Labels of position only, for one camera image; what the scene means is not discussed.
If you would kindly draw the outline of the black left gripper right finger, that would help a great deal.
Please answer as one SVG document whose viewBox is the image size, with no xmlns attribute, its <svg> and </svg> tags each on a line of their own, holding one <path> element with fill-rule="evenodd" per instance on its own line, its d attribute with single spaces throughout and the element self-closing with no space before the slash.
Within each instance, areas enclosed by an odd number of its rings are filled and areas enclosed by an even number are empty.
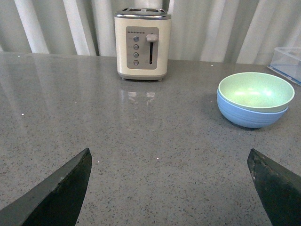
<svg viewBox="0 0 301 226">
<path fill-rule="evenodd" d="M 301 177 L 256 149 L 247 165 L 261 203 L 274 226 L 301 224 Z"/>
</svg>

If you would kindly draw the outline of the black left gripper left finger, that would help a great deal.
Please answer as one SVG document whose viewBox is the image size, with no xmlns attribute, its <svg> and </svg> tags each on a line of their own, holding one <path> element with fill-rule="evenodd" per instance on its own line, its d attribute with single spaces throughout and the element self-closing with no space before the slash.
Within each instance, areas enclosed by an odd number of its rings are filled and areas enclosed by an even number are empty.
<svg viewBox="0 0 301 226">
<path fill-rule="evenodd" d="M 92 168 L 84 149 L 29 192 L 0 211 L 2 226 L 74 226 Z"/>
</svg>

